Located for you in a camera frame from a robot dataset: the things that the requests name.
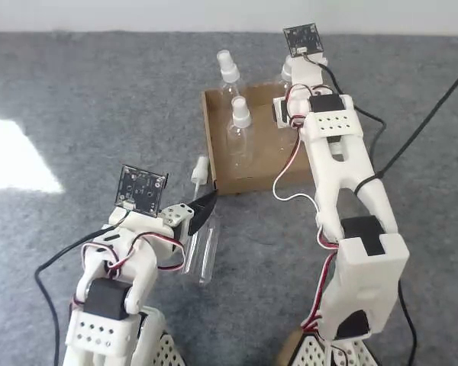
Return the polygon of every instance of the white bracket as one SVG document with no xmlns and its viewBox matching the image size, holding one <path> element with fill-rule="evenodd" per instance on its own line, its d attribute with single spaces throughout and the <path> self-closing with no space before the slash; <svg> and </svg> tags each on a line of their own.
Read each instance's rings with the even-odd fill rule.
<svg viewBox="0 0 458 366">
<path fill-rule="evenodd" d="M 74 310 L 69 321 L 66 344 L 99 355 L 121 357 L 134 347 L 140 317 L 113 320 Z"/>
</svg>

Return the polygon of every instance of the black cable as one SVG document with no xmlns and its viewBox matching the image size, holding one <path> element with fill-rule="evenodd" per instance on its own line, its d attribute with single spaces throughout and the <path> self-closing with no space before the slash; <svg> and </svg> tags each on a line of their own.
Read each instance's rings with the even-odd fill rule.
<svg viewBox="0 0 458 366">
<path fill-rule="evenodd" d="M 441 99 L 434 105 L 433 109 L 429 112 L 429 114 L 426 116 L 426 118 L 422 121 L 422 123 L 418 126 L 418 128 L 415 129 L 413 134 L 405 141 L 404 145 L 398 150 L 398 152 L 385 164 L 385 166 L 379 170 L 377 173 L 374 175 L 364 179 L 361 181 L 357 187 L 354 190 L 354 194 L 358 195 L 358 192 L 364 186 L 366 183 L 369 181 L 372 181 L 373 179 L 381 179 L 383 178 L 383 175 L 392 167 L 392 165 L 397 161 L 398 158 L 404 153 L 404 151 L 414 142 L 416 137 L 421 133 L 421 131 L 426 127 L 426 125 L 431 122 L 432 118 L 436 114 L 436 112 L 441 108 L 441 106 L 444 104 L 444 102 L 453 94 L 455 89 L 458 87 L 458 78 L 455 80 L 455 82 L 450 86 L 450 88 L 447 90 L 446 93 L 441 97 Z"/>
<path fill-rule="evenodd" d="M 93 240 L 94 238 L 98 236 L 102 236 L 105 233 L 108 233 L 109 231 L 115 229 L 118 225 L 124 221 L 124 219 L 127 217 L 130 211 L 128 211 L 125 216 L 115 225 L 106 227 L 105 229 L 95 231 L 94 233 L 91 233 L 87 236 L 82 237 L 80 240 L 77 242 L 74 242 L 70 246 L 67 246 L 66 248 L 61 249 L 58 253 L 53 255 L 48 261 L 44 262 L 42 265 L 37 267 L 36 271 L 34 272 L 34 280 L 36 281 L 37 286 L 40 289 L 40 292 L 43 294 L 44 299 L 46 299 L 47 306 L 50 309 L 51 316 L 53 317 L 53 324 L 54 324 L 54 366 L 58 366 L 60 364 L 60 322 L 58 320 L 58 314 L 56 312 L 56 308 L 54 307 L 53 301 L 51 300 L 51 296 L 47 292 L 47 289 L 44 287 L 44 284 L 42 280 L 39 277 L 39 274 L 51 266 L 55 261 L 57 261 L 59 258 L 61 258 L 63 255 L 65 255 L 67 252 L 73 250 L 77 246 L 82 245 L 84 242 L 88 242 L 89 240 Z"/>
<path fill-rule="evenodd" d="M 402 283 L 400 280 L 398 280 L 398 300 L 400 301 L 400 306 L 402 307 L 402 312 L 404 313 L 404 316 L 407 320 L 407 324 L 409 325 L 409 328 L 411 329 L 412 349 L 409 355 L 409 360 L 407 362 L 407 365 L 412 366 L 414 364 L 415 352 L 416 352 L 416 349 L 418 348 L 418 334 L 415 331 L 414 323 L 412 322 L 412 319 L 409 316 L 407 307 L 405 306 L 404 294 L 402 293 Z"/>
<path fill-rule="evenodd" d="M 314 65 L 319 66 L 321 69 L 323 69 L 331 78 L 331 81 L 333 82 L 334 87 L 336 88 L 337 92 L 339 94 L 344 94 L 343 89 L 339 86 L 339 83 L 337 82 L 337 78 L 335 74 L 332 72 L 331 69 L 329 69 L 326 65 L 323 65 L 322 63 L 316 63 L 315 61 L 312 61 L 311 59 L 308 58 L 307 55 L 304 55 L 304 59 L 309 62 L 313 63 Z M 373 161 L 373 155 L 375 154 L 375 148 L 376 148 L 376 143 L 378 142 L 380 136 L 382 133 L 385 131 L 387 128 L 387 123 L 380 117 L 377 117 L 374 114 L 369 113 L 368 111 L 365 111 L 364 109 L 358 107 L 356 104 L 354 105 L 354 109 L 361 113 L 363 116 L 366 116 L 372 120 L 375 120 L 376 122 L 379 122 L 382 126 L 380 129 L 376 132 L 375 136 L 372 139 L 372 142 L 369 145 L 369 156 L 370 156 L 370 161 L 372 162 L 372 165 L 374 166 L 374 161 Z"/>
</svg>

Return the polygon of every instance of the wire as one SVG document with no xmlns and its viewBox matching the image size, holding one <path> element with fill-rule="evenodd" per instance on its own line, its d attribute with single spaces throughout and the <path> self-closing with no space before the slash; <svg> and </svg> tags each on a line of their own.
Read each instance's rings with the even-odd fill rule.
<svg viewBox="0 0 458 366">
<path fill-rule="evenodd" d="M 83 269 L 85 269 L 85 254 L 89 246 L 93 248 L 104 249 L 107 252 L 109 252 L 109 254 L 114 258 L 114 260 L 111 263 L 115 263 L 119 261 L 119 256 L 117 255 L 115 250 L 113 250 L 112 247 L 107 246 L 105 244 L 101 244 L 100 242 L 86 242 L 85 244 L 82 245 L 82 268 Z"/>
<path fill-rule="evenodd" d="M 336 88 L 337 92 L 339 94 L 344 94 L 343 89 L 341 89 L 341 87 L 339 86 L 339 83 L 337 82 L 337 78 L 336 78 L 335 74 L 332 72 L 331 69 L 329 69 L 329 67 L 327 67 L 326 65 L 323 65 L 322 63 L 317 63 L 315 61 L 312 61 L 311 59 L 308 58 L 307 55 L 303 55 L 303 57 L 304 57 L 305 61 L 307 61 L 308 63 L 313 63 L 314 65 L 319 66 L 321 69 L 323 69 L 329 75 L 329 77 L 331 78 L 331 81 L 333 82 L 333 85 Z M 380 129 L 376 132 L 376 134 L 373 137 L 372 142 L 370 143 L 370 146 L 369 146 L 370 161 L 372 162 L 372 165 L 373 165 L 373 155 L 375 153 L 376 144 L 377 144 L 380 136 L 382 135 L 382 133 L 387 128 L 387 123 L 382 118 L 377 117 L 376 115 L 371 114 L 368 111 L 365 111 L 364 109 L 358 107 L 356 105 L 356 103 L 354 105 L 354 109 L 357 112 L 361 113 L 363 116 L 367 116 L 368 118 L 370 118 L 372 120 L 375 120 L 376 122 L 379 122 L 382 125 L 380 127 Z"/>
<path fill-rule="evenodd" d="M 321 298 L 322 298 L 322 290 L 324 288 L 324 284 L 326 282 L 326 277 L 327 273 L 329 272 L 329 267 L 331 265 L 331 261 L 334 258 L 334 256 L 337 254 L 337 251 L 332 252 L 330 255 L 327 256 L 326 260 L 324 261 L 324 265 L 322 266 L 321 270 L 321 276 L 319 277 L 319 282 L 317 289 L 315 291 L 315 297 L 314 297 L 314 303 L 312 304 L 311 312 L 305 318 L 300 326 L 304 331 L 308 331 L 309 329 L 314 328 L 313 322 L 317 319 L 316 314 L 319 308 L 319 305 L 321 305 Z"/>
<path fill-rule="evenodd" d="M 176 248 L 180 249 L 180 252 L 182 253 L 183 260 L 182 260 L 181 263 L 179 263 L 177 265 L 167 265 L 167 266 L 158 265 L 158 269 L 159 270 L 161 270 L 161 271 L 178 271 L 179 269 L 183 268 L 183 266 L 185 265 L 185 261 L 186 261 L 185 247 L 183 246 L 183 244 L 180 241 L 176 240 L 176 239 L 170 238 L 168 236 L 164 236 L 163 234 L 155 233 L 153 231 L 148 231 L 148 232 L 145 232 L 145 233 L 137 234 L 137 236 L 134 238 L 134 240 L 131 243 L 131 247 L 129 248 L 129 251 L 127 252 L 128 255 L 131 253 L 131 251 L 134 250 L 134 244 L 139 238 L 142 237 L 144 240 L 146 240 L 149 243 L 149 241 L 145 238 L 145 236 L 150 236 L 150 237 L 153 237 L 153 238 L 157 238 L 157 239 L 163 240 L 163 241 L 165 241 L 165 242 L 167 242 L 169 244 L 172 244 Z"/>
<path fill-rule="evenodd" d="M 312 198 L 308 194 L 296 193 L 296 194 L 293 194 L 293 195 L 288 196 L 288 197 L 280 197 L 276 193 L 276 185 L 278 184 L 278 181 L 280 180 L 280 178 L 287 172 L 287 170 L 289 170 L 290 165 L 292 165 L 292 163 L 294 162 L 295 157 L 297 156 L 298 150 L 300 149 L 301 143 L 302 143 L 302 141 L 300 140 L 300 128 L 298 127 L 297 128 L 297 139 L 296 139 L 295 144 L 294 144 L 294 146 L 292 148 L 292 151 L 290 152 L 290 156 L 287 159 L 287 161 L 286 161 L 285 165 L 283 166 L 282 170 L 280 171 L 280 173 L 276 176 L 275 180 L 273 181 L 273 186 L 272 186 L 273 197 L 275 197 L 279 201 L 285 201 L 285 202 L 293 200 L 294 198 L 297 198 L 297 197 L 303 197 L 303 198 L 309 200 L 310 202 L 312 202 L 312 204 L 314 205 L 314 208 L 315 208 L 315 214 L 317 215 L 319 213 L 319 206 L 315 202 L 314 198 Z M 337 244 L 331 243 L 331 242 L 326 242 L 322 238 L 322 236 L 323 236 L 322 230 L 323 230 L 322 225 L 320 225 L 319 228 L 318 228 L 318 233 L 316 235 L 316 240 L 317 240 L 318 244 L 324 249 L 336 249 L 337 248 Z"/>
<path fill-rule="evenodd" d="M 385 166 L 379 170 L 377 173 L 374 175 L 364 179 L 361 181 L 357 187 L 354 190 L 354 194 L 358 195 L 358 192 L 360 189 L 369 181 L 372 181 L 373 179 L 382 179 L 383 175 L 394 165 L 394 163 L 400 158 L 400 156 L 404 153 L 404 151 L 414 142 L 414 140 L 419 136 L 419 133 L 431 122 L 432 118 L 436 114 L 436 112 L 441 108 L 441 106 L 444 104 L 444 102 L 453 94 L 455 89 L 458 87 L 458 78 L 455 80 L 455 82 L 450 86 L 450 88 L 444 93 L 444 95 L 441 97 L 441 99 L 434 105 L 433 109 L 427 114 L 426 118 L 421 122 L 421 124 L 418 126 L 418 128 L 415 129 L 415 131 L 412 133 L 412 135 L 405 141 L 404 145 L 398 150 L 398 152 L 395 153 L 395 155 L 385 164 Z"/>
<path fill-rule="evenodd" d="M 34 272 L 34 280 L 36 281 L 37 286 L 39 287 L 40 292 L 43 294 L 44 299 L 47 302 L 47 306 L 50 309 L 51 316 L 53 317 L 53 324 L 54 324 L 54 361 L 53 365 L 58 366 L 60 363 L 60 322 L 58 320 L 58 314 L 56 312 L 56 308 L 54 307 L 54 303 L 51 300 L 51 296 L 47 292 L 46 287 L 44 286 L 42 280 L 40 279 L 39 275 L 40 273 L 45 270 L 46 268 L 50 267 L 55 261 L 57 261 L 59 258 L 61 258 L 63 255 L 65 255 L 67 252 L 70 252 L 74 248 L 82 245 L 84 242 L 88 242 L 89 240 L 93 240 L 94 238 L 98 236 L 102 236 L 105 233 L 108 233 L 109 231 L 112 231 L 116 227 L 118 227 L 121 223 L 124 222 L 126 219 L 127 215 L 129 214 L 130 211 L 127 211 L 125 216 L 115 225 L 106 227 L 105 229 L 102 230 L 97 230 L 94 233 L 91 233 L 87 236 L 82 237 L 80 240 L 74 242 L 73 244 L 67 246 L 66 248 L 61 249 L 58 253 L 53 255 L 49 260 L 44 262 L 42 265 L 37 267 L 36 271 Z"/>
<path fill-rule="evenodd" d="M 411 329 L 412 348 L 411 348 L 411 353 L 409 355 L 407 365 L 412 366 L 414 364 L 415 352 L 418 348 L 418 334 L 415 331 L 414 323 L 412 322 L 411 316 L 409 315 L 407 307 L 405 306 L 404 294 L 402 293 L 402 281 L 401 280 L 398 280 L 398 300 L 400 302 L 400 306 L 402 307 L 402 312 L 404 313 L 405 319 L 407 320 L 407 324 L 409 325 L 409 328 Z"/>
</svg>

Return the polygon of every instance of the white wire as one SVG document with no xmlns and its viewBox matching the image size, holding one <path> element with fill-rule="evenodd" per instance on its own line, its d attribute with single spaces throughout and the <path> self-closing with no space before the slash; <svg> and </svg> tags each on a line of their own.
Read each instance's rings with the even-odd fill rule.
<svg viewBox="0 0 458 366">
<path fill-rule="evenodd" d="M 152 236 L 152 237 L 157 238 L 159 240 L 164 240 L 165 242 L 168 242 L 169 244 L 172 244 L 172 245 L 176 246 L 178 249 L 180 249 L 180 252 L 182 253 L 182 257 L 183 257 L 182 263 L 180 263 L 177 266 L 174 266 L 173 268 L 164 268 L 164 267 L 169 267 L 168 265 L 167 266 L 158 266 L 158 269 L 160 269 L 161 271 L 178 271 L 181 268 L 183 268 L 183 266 L 185 265 L 185 261 L 186 261 L 185 247 L 183 246 L 183 244 L 177 243 L 175 240 L 164 239 L 161 236 L 157 236 L 157 235 L 153 235 L 153 234 L 149 234 L 149 233 L 142 236 L 143 239 L 146 240 L 148 243 L 149 243 L 149 240 L 146 239 L 145 236 Z"/>
<path fill-rule="evenodd" d="M 123 257 L 123 259 L 119 259 L 117 262 L 115 262 L 114 264 L 112 265 L 107 265 L 107 267 L 109 269 L 114 269 L 115 270 L 115 267 L 118 266 L 119 264 L 122 264 L 124 265 L 125 262 L 127 262 L 127 260 L 132 257 L 134 255 L 134 253 L 136 252 L 136 248 L 132 248 L 131 252 L 129 254 L 127 254 L 125 257 Z"/>
<path fill-rule="evenodd" d="M 82 268 L 85 269 L 85 254 L 86 254 L 86 249 L 89 247 L 89 246 L 92 246 L 94 248 L 100 248 L 100 249 L 105 249 L 107 250 L 107 252 L 109 252 L 112 256 L 112 258 L 114 259 L 113 261 L 115 261 L 115 256 L 117 255 L 117 253 L 115 253 L 115 250 L 113 250 L 110 246 L 107 246 L 105 244 L 101 244 L 101 243 L 98 243 L 98 242 L 86 242 L 85 244 L 82 245 Z"/>
<path fill-rule="evenodd" d="M 310 202 L 312 202 L 312 204 L 314 205 L 314 208 L 315 208 L 315 215 L 317 217 L 318 213 L 319 213 L 319 206 L 318 204 L 315 202 L 314 198 L 312 198 L 311 196 L 309 196 L 308 194 L 306 193 L 296 193 L 296 194 L 293 194 L 291 196 L 288 196 L 288 197 L 280 197 L 277 193 L 276 193 L 276 185 L 278 183 L 278 181 L 280 180 L 280 178 L 287 172 L 287 170 L 289 170 L 290 168 L 290 165 L 292 165 L 292 163 L 294 162 L 295 160 L 295 157 L 297 156 L 297 153 L 298 153 L 298 150 L 300 149 L 300 144 L 301 144 L 301 140 L 300 140 L 300 131 L 297 130 L 297 134 L 298 134 L 298 142 L 297 142 L 297 147 L 295 148 L 295 152 L 293 153 L 293 155 L 290 157 L 290 160 L 289 162 L 287 162 L 287 164 L 283 167 L 282 171 L 276 176 L 275 180 L 273 181 L 273 188 L 272 188 L 272 191 L 273 191 L 273 197 L 276 198 L 277 200 L 279 201 L 290 201 L 290 200 L 293 200 L 294 198 L 297 198 L 297 197 L 303 197 L 303 198 L 306 198 L 308 199 Z M 336 247 L 334 246 L 327 246 L 326 244 L 324 244 L 322 241 L 321 241 L 321 233 L 322 233 L 322 230 L 323 230 L 323 227 L 322 225 L 319 225 L 318 227 L 318 233 L 316 235 L 316 240 L 318 242 L 318 244 L 326 249 L 326 250 L 333 250 L 333 249 L 336 249 Z"/>
<path fill-rule="evenodd" d="M 297 197 L 303 197 L 303 198 L 306 198 L 308 199 L 310 202 L 312 202 L 312 204 L 314 205 L 315 207 L 315 211 L 316 213 L 319 212 L 319 206 L 318 204 L 316 204 L 316 202 L 314 201 L 314 198 L 312 198 L 311 196 L 309 196 L 308 194 L 305 194 L 305 193 L 296 193 L 296 194 L 293 194 L 291 196 L 288 196 L 288 197 L 280 197 L 277 193 L 276 193 L 276 184 L 278 183 L 278 181 L 280 180 L 280 178 L 287 172 L 287 170 L 289 170 L 290 168 L 290 165 L 292 165 L 293 161 L 295 160 L 295 157 L 297 156 L 297 152 L 298 152 L 298 149 L 300 149 L 300 143 L 301 143 L 301 140 L 300 140 L 300 132 L 297 132 L 298 133 L 298 142 L 297 142 L 297 148 L 295 149 L 295 152 L 293 153 L 293 155 L 290 157 L 290 160 L 289 162 L 287 162 L 287 164 L 283 167 L 282 171 L 276 176 L 275 180 L 273 181 L 273 197 L 275 197 L 278 201 L 290 201 L 290 200 L 293 200 L 294 198 L 297 198 Z"/>
<path fill-rule="evenodd" d="M 321 282 L 322 282 L 322 279 L 323 279 L 323 277 L 324 277 L 324 272 L 325 272 L 325 269 L 326 269 L 327 260 L 328 260 L 331 256 L 332 256 L 332 254 L 328 255 L 327 258 L 326 258 L 326 260 L 324 261 L 324 264 L 322 265 L 321 275 L 319 276 L 318 286 L 317 286 L 317 288 L 315 289 L 314 302 L 312 303 L 311 311 L 310 311 L 310 313 L 307 315 L 307 317 L 302 321 L 302 323 L 300 323 L 300 326 L 305 326 L 305 324 L 310 320 L 311 315 L 312 315 L 312 313 L 314 312 L 315 307 L 317 306 L 318 293 L 319 293 L 319 290 L 321 289 Z"/>
</svg>

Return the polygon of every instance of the wooden base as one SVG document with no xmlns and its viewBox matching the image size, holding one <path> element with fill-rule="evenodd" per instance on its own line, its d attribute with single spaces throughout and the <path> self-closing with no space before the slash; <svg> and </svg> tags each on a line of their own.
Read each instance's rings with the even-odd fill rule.
<svg viewBox="0 0 458 366">
<path fill-rule="evenodd" d="M 289 366 L 295 350 L 300 345 L 303 334 L 300 327 L 290 333 L 279 354 L 276 356 L 275 366 Z"/>
</svg>

